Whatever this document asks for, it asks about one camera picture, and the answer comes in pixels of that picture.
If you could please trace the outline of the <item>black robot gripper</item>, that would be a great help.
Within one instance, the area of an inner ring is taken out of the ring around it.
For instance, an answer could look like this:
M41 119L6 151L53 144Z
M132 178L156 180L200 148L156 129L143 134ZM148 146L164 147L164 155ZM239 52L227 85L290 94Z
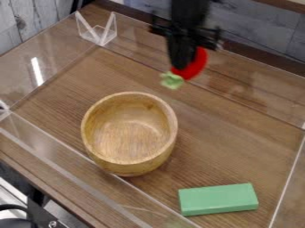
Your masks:
M166 38L168 58L175 69L184 69L194 59L195 47L217 50L221 46L222 29L207 28L206 20L211 3L221 0L170 0L168 20L151 13L152 34Z

